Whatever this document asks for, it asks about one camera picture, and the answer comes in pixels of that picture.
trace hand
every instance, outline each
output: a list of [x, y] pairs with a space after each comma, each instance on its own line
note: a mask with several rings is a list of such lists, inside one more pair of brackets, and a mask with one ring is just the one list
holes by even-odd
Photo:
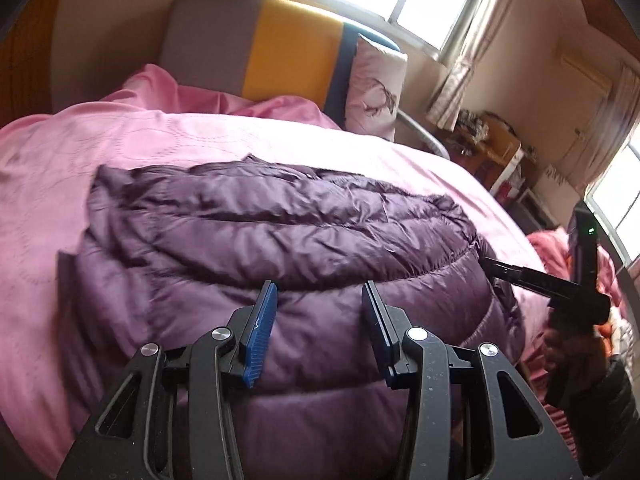
[[596, 331], [590, 335], [563, 338], [560, 332], [548, 328], [544, 341], [547, 372], [553, 372], [567, 362], [569, 366], [577, 368], [570, 371], [571, 395], [584, 392], [600, 382], [609, 369], [602, 338]]

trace white pillow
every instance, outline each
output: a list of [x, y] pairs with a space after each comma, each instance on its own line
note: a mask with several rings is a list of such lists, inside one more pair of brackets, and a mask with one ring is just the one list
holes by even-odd
[[359, 35], [344, 111], [347, 131], [394, 140], [406, 62], [406, 54]]

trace person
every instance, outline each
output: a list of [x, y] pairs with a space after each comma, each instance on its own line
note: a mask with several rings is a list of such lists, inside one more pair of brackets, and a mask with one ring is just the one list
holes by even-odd
[[547, 371], [567, 361], [578, 367], [564, 412], [582, 472], [597, 480], [640, 478], [640, 423], [622, 362], [607, 358], [595, 331], [564, 338], [548, 328], [544, 341]]

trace black jacket sleeve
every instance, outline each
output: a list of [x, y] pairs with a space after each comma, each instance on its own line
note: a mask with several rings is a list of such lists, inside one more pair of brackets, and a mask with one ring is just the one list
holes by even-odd
[[636, 402], [623, 364], [612, 359], [603, 380], [572, 398], [565, 413], [582, 472], [587, 476], [602, 472], [638, 425]]

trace person's arm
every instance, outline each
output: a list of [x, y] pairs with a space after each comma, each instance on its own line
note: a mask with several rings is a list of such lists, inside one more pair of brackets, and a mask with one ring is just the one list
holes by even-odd
[[593, 476], [613, 462], [638, 425], [631, 383], [622, 363], [607, 359], [597, 335], [563, 340], [558, 332], [548, 330], [545, 343], [549, 371], [568, 356], [581, 357], [574, 360], [581, 363], [580, 381], [572, 385], [564, 411], [574, 435], [580, 468], [585, 475]]

